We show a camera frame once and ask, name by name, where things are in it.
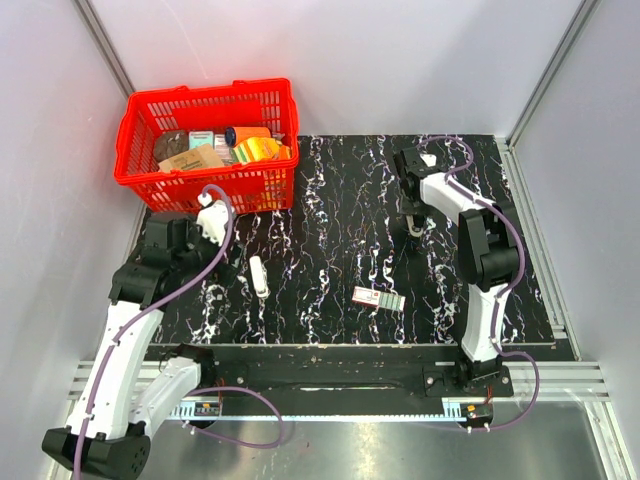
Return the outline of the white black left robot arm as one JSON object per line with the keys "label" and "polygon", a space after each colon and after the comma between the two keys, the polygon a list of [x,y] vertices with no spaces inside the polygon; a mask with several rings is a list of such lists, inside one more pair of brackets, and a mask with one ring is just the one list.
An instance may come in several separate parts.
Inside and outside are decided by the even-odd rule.
{"label": "white black left robot arm", "polygon": [[160,425],[190,391],[211,392],[213,356],[181,345],[140,394],[135,384],[168,305],[228,255],[233,211],[216,201],[197,215],[149,217],[142,239],[114,273],[103,338],[89,378],[64,426],[46,431],[42,450],[74,478],[136,479]]}

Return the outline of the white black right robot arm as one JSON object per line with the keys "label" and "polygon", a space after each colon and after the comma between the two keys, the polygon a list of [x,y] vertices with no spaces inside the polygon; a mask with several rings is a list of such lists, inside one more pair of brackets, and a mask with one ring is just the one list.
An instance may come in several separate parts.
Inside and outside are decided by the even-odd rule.
{"label": "white black right robot arm", "polygon": [[501,376],[506,303],[524,275],[524,247],[512,219],[514,207],[471,192],[438,160],[425,161],[417,148],[400,150],[393,161],[409,233],[421,236],[426,218],[433,214],[457,226],[457,271],[469,287],[469,306],[450,378],[460,392],[476,396]]}

